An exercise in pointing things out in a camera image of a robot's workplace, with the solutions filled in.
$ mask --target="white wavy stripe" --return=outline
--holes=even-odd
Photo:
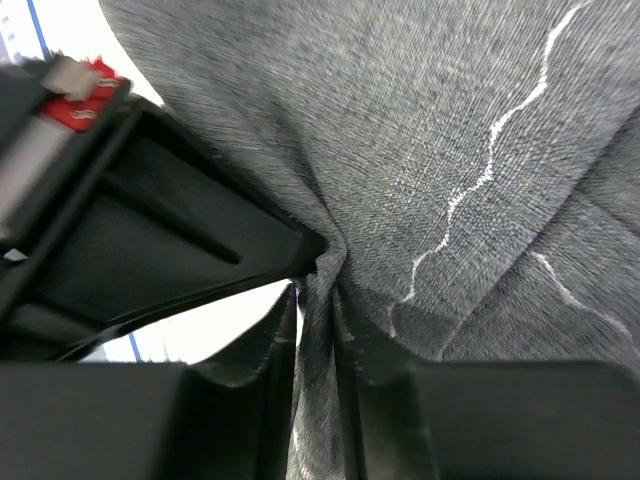
[[[427,258],[430,255],[439,253],[449,245],[449,240],[451,237],[451,227],[453,224],[453,215],[455,214],[458,206],[467,198],[467,196],[469,196],[469,194],[476,192],[485,184],[493,181],[494,149],[495,149],[496,142],[498,141],[498,138],[500,136],[500,133],[502,133],[502,130],[504,129],[505,125],[509,122],[509,120],[511,120],[511,117],[513,117],[513,115],[516,112],[519,112],[527,108],[538,97],[540,97],[544,93],[544,91],[547,89],[547,86],[548,86],[547,79],[548,79],[548,73],[549,73],[549,56],[553,51],[553,46],[555,45],[556,40],[558,39],[560,34],[563,32],[563,30],[567,28],[569,23],[571,23],[571,20],[573,19],[575,14],[579,10],[587,7],[589,4],[591,4],[591,1],[579,4],[573,7],[571,10],[569,10],[565,14],[564,17],[562,17],[562,20],[560,20],[560,23],[558,23],[549,32],[549,35],[547,36],[547,41],[544,47],[544,53],[542,56],[542,66],[540,67],[540,77],[538,78],[537,85],[531,91],[531,93],[527,96],[527,98],[524,99],[522,103],[520,103],[516,107],[512,108],[511,110],[503,114],[493,125],[491,125],[491,128],[489,129],[490,135],[489,135],[487,164],[484,168],[484,171],[482,172],[482,175],[480,175],[476,183],[473,186],[469,187],[468,189],[462,190],[459,187],[456,187],[451,192],[451,196],[449,198],[448,206],[447,206],[446,227],[445,227],[445,232],[444,232],[444,236],[442,237],[442,240],[440,240],[440,243],[438,243],[436,247],[432,248],[431,250],[427,250],[426,252],[420,254],[418,257],[413,259],[412,268],[411,268],[411,281],[409,283],[409,293],[407,293],[407,295],[402,300],[388,307],[389,322],[390,322],[389,334],[392,337],[395,337],[395,334],[396,334],[395,326],[393,324],[393,319],[391,317],[391,313],[393,312],[393,309],[395,308],[396,305],[401,303],[407,303],[408,301],[412,300],[416,296],[416,288],[415,288],[416,275],[418,273],[418,269],[422,265],[422,262],[425,260],[425,258]],[[456,327],[454,332],[457,332],[458,330],[459,330],[459,326]],[[448,337],[448,341],[446,341],[445,344],[451,343],[451,341],[455,337],[455,334],[453,336],[449,335],[449,337]]]
[[[543,255],[542,253],[536,253],[536,252],[529,252],[528,255],[536,259],[545,268],[545,270],[549,272],[549,275],[551,276],[553,283],[555,283],[556,287],[558,287],[558,291],[560,292],[560,297],[562,297],[562,301],[564,303],[566,303],[570,307],[577,308],[578,310],[582,310],[584,312],[589,312],[599,317],[601,320],[607,323],[611,328],[613,328],[616,332],[618,332],[623,337],[625,337],[631,343],[631,345],[633,345],[633,349],[636,355],[639,355],[639,352],[635,347],[635,339],[633,338],[633,334],[629,331],[629,329],[624,323],[622,323],[620,320],[616,318],[613,318],[611,315],[599,312],[594,308],[589,308],[587,305],[585,305],[580,300],[578,300],[573,295],[573,293],[571,293],[571,290],[565,287],[564,284],[560,281],[560,279],[558,278],[558,275],[556,274],[555,269],[549,262],[549,258],[546,255]]]

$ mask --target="red label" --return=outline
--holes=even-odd
[[[57,96],[42,109],[43,115],[78,132],[87,130],[93,124],[122,83],[122,78],[116,77],[115,71],[105,65],[100,57],[91,63],[85,63],[92,70],[102,73],[102,78],[89,99],[85,102],[70,102]]]

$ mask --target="red tag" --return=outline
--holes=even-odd
[[[87,65],[92,70],[102,73],[102,78],[89,100],[70,102],[62,96],[56,96],[42,109],[43,115],[77,132],[85,131],[93,124],[122,83],[122,78],[116,77],[114,70],[105,65],[100,57],[91,63],[87,62]]]

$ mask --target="blue line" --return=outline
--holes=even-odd
[[[136,343],[136,337],[133,333],[129,334],[129,341],[131,342],[131,348],[133,348],[133,355],[136,357],[136,362],[142,361],[140,350],[138,350],[138,344]]]
[[[31,12],[31,20],[33,21],[33,26],[36,29],[36,35],[38,35],[38,41],[40,42],[40,48],[42,49],[42,55],[47,59],[51,56],[49,52],[49,48],[47,47],[47,42],[44,41],[44,35],[42,34],[42,27],[40,27],[40,21],[38,20],[38,14],[36,13],[36,7],[33,4],[33,0],[27,0],[27,5],[29,5],[29,12]]]

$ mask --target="gray upholstery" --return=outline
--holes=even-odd
[[[175,114],[330,242],[292,479],[342,478],[335,285],[425,358],[640,371],[639,2],[102,6]]]

